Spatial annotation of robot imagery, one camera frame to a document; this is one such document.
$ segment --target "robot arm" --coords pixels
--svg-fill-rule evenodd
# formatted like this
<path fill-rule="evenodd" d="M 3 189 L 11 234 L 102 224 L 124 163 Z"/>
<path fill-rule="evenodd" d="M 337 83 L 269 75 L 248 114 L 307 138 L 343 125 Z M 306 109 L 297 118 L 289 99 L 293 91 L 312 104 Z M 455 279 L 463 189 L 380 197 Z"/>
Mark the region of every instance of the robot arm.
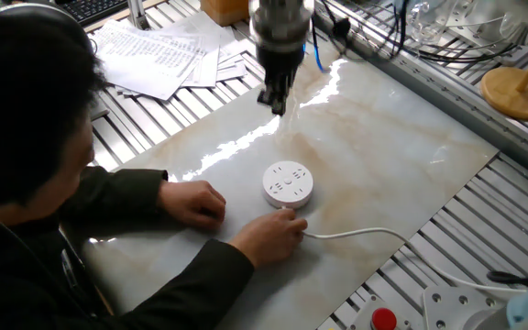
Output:
<path fill-rule="evenodd" d="M 311 32 L 314 0 L 251 0 L 250 31 L 258 62 L 266 71 L 258 102 L 284 115 L 286 99 Z"/>

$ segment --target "emergency stop button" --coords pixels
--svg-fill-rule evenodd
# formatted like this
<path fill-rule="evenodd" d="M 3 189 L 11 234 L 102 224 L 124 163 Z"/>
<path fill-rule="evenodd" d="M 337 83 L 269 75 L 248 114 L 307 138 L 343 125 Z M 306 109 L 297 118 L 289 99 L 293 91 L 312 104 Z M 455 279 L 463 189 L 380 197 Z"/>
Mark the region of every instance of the emergency stop button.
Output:
<path fill-rule="evenodd" d="M 372 313 L 372 330 L 394 330 L 396 315 L 388 308 L 379 308 Z"/>

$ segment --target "blue cable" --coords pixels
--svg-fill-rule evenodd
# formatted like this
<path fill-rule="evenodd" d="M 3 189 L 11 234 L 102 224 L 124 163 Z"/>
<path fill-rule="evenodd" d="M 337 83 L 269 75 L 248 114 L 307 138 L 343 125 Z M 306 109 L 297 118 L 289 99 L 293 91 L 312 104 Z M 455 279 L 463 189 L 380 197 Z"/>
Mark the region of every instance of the blue cable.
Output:
<path fill-rule="evenodd" d="M 311 22 L 313 26 L 313 47 L 315 50 L 315 59 L 317 60 L 317 66 L 319 67 L 319 70 L 321 70 L 322 73 L 327 73 L 327 70 L 323 68 L 323 65 L 321 65 L 321 60 L 319 59 L 319 49 L 317 48 L 317 33 L 315 32 L 315 24 L 312 17 Z"/>

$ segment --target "round power socket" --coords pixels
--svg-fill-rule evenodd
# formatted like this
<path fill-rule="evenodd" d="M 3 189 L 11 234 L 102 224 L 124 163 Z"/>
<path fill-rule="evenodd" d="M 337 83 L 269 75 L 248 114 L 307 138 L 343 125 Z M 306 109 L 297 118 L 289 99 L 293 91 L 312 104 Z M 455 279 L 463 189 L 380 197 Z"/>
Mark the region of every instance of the round power socket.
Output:
<path fill-rule="evenodd" d="M 264 172 L 262 188 L 272 206 L 298 209 L 311 199 L 313 175 L 298 162 L 279 161 Z"/>

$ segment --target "marble surface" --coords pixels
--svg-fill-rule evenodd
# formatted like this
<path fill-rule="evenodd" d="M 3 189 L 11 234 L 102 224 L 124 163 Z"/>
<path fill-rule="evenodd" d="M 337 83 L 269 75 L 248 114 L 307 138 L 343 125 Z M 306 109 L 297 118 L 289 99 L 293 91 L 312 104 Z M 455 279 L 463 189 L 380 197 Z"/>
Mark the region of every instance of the marble surface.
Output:
<path fill-rule="evenodd" d="M 311 233 L 385 226 L 411 237 L 497 150 L 367 63 L 335 60 L 322 74 L 305 59 L 280 118 L 237 98 L 125 168 L 168 169 L 174 181 L 208 180 L 227 199 L 214 234 L 191 229 L 95 237 L 90 268 L 118 312 L 133 309 L 176 276 L 209 237 L 228 240 L 271 212 L 261 175 L 294 160 L 313 174 L 313 198 L 298 213 Z M 402 242 L 386 234 L 318 241 L 259 270 L 219 329 L 315 329 Z"/>

